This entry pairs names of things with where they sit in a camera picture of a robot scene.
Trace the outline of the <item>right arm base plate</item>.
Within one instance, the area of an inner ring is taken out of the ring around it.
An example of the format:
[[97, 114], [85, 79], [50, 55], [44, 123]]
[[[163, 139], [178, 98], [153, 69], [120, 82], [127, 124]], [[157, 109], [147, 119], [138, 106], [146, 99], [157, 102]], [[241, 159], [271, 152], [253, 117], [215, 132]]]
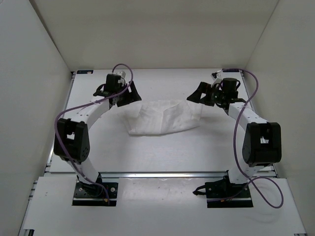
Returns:
[[206, 196], [207, 208], [251, 208], [252, 197], [248, 185], [230, 183], [227, 178], [205, 182], [193, 192], [196, 196]]

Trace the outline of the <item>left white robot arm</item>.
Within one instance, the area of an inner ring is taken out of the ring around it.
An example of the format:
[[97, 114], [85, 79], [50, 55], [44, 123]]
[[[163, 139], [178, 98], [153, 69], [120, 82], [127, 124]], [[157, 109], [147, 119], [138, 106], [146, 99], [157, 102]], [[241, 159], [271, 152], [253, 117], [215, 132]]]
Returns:
[[57, 121], [54, 154], [73, 168], [79, 182], [93, 196], [102, 192], [103, 183], [100, 173], [89, 159], [89, 129], [112, 107], [141, 100], [133, 80], [127, 82], [125, 76], [124, 71], [107, 74], [106, 82], [96, 89], [87, 105], [74, 116]]

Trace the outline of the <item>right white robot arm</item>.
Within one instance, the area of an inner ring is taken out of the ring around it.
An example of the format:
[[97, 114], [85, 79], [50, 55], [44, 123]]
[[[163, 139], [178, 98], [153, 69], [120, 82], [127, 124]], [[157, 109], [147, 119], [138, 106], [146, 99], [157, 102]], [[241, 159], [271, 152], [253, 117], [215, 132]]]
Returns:
[[227, 181], [220, 185], [221, 193], [232, 197], [238, 192], [238, 184], [248, 181], [264, 167], [279, 163], [282, 158], [281, 127], [256, 114], [244, 99], [238, 96], [240, 81], [235, 78], [216, 79], [213, 84], [201, 82], [187, 100], [206, 106], [222, 108], [236, 121], [236, 127], [245, 131], [242, 159], [236, 159], [236, 167], [228, 170]]

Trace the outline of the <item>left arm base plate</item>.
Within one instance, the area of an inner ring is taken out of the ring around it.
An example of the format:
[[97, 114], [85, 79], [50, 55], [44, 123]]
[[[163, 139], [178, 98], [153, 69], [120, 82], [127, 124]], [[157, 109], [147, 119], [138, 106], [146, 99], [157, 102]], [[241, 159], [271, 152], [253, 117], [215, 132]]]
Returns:
[[73, 206], [115, 207], [117, 204], [118, 182], [103, 182], [109, 200], [101, 187], [88, 187], [87, 184], [76, 182], [73, 193]]

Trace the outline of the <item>white pleated skirt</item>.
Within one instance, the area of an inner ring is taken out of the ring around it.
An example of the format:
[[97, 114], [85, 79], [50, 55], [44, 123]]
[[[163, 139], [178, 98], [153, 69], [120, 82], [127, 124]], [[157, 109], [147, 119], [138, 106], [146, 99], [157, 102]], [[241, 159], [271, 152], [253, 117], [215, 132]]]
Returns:
[[186, 100], [158, 100], [130, 105], [119, 113], [128, 133], [157, 136], [182, 132], [200, 125], [202, 105]]

